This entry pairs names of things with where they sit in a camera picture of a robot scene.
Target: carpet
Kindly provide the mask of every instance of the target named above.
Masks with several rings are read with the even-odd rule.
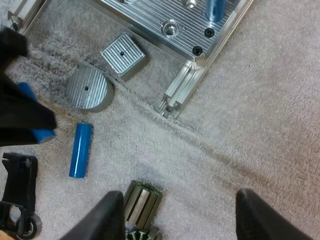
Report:
[[[9,0],[0,3],[6,23]],[[52,0],[29,36],[29,58],[7,71],[54,110],[57,137],[0,148],[39,159],[38,239],[59,239],[110,190],[130,180],[164,192],[154,220],[164,239],[236,239],[235,194],[252,188],[302,231],[320,230],[320,3],[256,0],[176,121],[153,106],[182,64],[138,38],[149,64],[100,113],[68,105],[82,64],[116,77],[100,56],[125,28],[76,0]],[[94,125],[87,177],[68,177],[77,122]],[[0,167],[0,192],[7,173]]]

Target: wheel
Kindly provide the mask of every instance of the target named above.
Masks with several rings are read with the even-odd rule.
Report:
[[[42,229],[42,222],[40,220],[40,217],[37,215],[32,215],[30,219],[28,220],[30,224],[30,228],[28,232],[24,232],[22,235],[19,235],[18,237],[22,240],[30,240],[37,237]],[[16,222],[16,225],[19,226],[20,219]]]

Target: metal part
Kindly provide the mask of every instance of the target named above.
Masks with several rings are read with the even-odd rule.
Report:
[[[152,227],[150,231],[130,232],[125,240],[162,240],[162,234],[157,227]]]
[[[114,88],[101,71],[84,67],[68,80],[66,96],[73,106],[96,113],[112,103]]]
[[[181,3],[185,8],[192,9],[197,5],[198,0],[181,0]]]
[[[192,9],[181,0],[83,1],[185,63],[156,108],[164,117],[176,118],[254,0],[227,0],[218,22],[207,19],[204,0]]]
[[[125,33],[101,52],[104,59],[123,80],[128,80],[146,64],[146,55]]]
[[[254,0],[241,0],[237,8],[231,14],[216,40],[215,49],[206,60],[204,67],[197,68],[195,63],[186,61],[179,74],[173,80],[165,92],[162,103],[156,110],[164,117],[172,116],[177,118],[184,108],[197,86],[204,78],[209,68],[215,61],[223,46],[226,44],[231,34],[236,29]]]
[[[14,0],[8,11],[11,27],[20,34],[27,35],[48,2],[49,0]]]
[[[211,22],[219,22],[225,16],[227,0],[206,0],[206,18]]]
[[[124,196],[126,232],[149,229],[163,195],[151,185],[132,181]]]
[[[132,4],[123,4],[117,0],[84,1],[181,62],[189,60],[201,63],[214,54],[220,32],[237,6],[250,0],[228,0],[224,18],[219,22],[211,22],[206,18],[205,0],[199,0],[191,9],[185,8],[181,0],[138,0]],[[180,31],[174,37],[163,34],[163,24],[166,21],[175,21],[178,25],[176,28]],[[215,35],[212,38],[204,36],[207,28],[214,29]],[[203,54],[195,56],[193,54],[195,46],[201,46]]]

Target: countersunk hole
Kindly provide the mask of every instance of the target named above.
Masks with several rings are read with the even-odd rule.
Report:
[[[161,32],[167,38],[172,38],[180,32],[179,23],[173,19],[167,20],[162,24]]]
[[[203,53],[203,49],[202,47],[200,46],[195,46],[193,49],[192,49],[192,53],[196,56],[200,56],[202,53]]]

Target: blue tube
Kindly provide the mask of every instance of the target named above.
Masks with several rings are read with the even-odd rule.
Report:
[[[206,18],[210,22],[219,22],[225,16],[227,0],[206,0]]]
[[[69,176],[72,178],[82,179],[86,175],[92,131],[91,124],[78,123],[76,125],[69,172]]]
[[[17,84],[17,86],[28,97],[37,102],[36,95],[32,92],[32,89],[28,83],[20,82]],[[56,136],[55,131],[49,129],[32,129],[32,133],[38,144],[47,142],[48,140],[53,139]]]

